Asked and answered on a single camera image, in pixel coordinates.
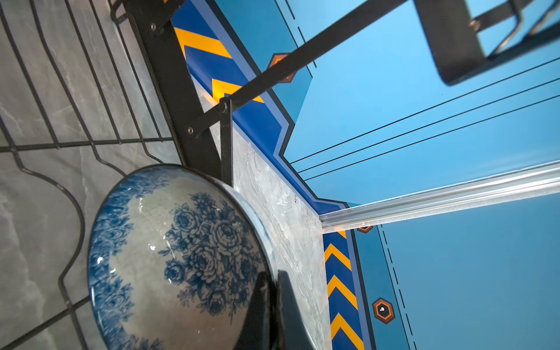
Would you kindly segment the blue floral white bowl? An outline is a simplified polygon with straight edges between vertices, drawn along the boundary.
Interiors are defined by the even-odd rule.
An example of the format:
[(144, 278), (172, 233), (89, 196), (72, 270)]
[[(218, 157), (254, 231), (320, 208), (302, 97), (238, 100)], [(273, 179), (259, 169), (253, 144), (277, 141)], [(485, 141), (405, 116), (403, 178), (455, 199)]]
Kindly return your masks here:
[(87, 268), (108, 349), (232, 349), (259, 274), (276, 270), (251, 205), (171, 164), (113, 187), (93, 224)]

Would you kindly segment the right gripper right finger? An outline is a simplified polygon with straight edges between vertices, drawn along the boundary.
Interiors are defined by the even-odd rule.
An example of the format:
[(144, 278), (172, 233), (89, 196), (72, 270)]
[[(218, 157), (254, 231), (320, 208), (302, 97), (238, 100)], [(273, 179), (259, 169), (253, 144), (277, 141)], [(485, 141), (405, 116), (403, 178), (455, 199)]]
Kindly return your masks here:
[(277, 349), (313, 350), (314, 343), (304, 325), (297, 305), (293, 286), (287, 271), (279, 271), (277, 277)]

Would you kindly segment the black wire dish rack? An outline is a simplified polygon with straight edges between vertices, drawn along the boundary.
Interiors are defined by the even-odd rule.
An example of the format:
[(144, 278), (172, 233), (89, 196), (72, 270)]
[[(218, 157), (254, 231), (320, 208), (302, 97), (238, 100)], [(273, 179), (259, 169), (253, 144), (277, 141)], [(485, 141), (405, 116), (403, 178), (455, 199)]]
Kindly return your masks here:
[(315, 349), (559, 348), (558, 1), (3, 1), (1, 348), (108, 349), (88, 248), (172, 164)]

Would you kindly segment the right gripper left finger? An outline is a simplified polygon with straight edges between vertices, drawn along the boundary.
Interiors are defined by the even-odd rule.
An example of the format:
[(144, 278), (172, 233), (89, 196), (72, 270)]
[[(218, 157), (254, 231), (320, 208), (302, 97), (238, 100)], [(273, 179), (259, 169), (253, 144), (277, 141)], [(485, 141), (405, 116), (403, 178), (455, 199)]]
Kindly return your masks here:
[(275, 288), (266, 272), (258, 275), (235, 350), (269, 350), (274, 342)]

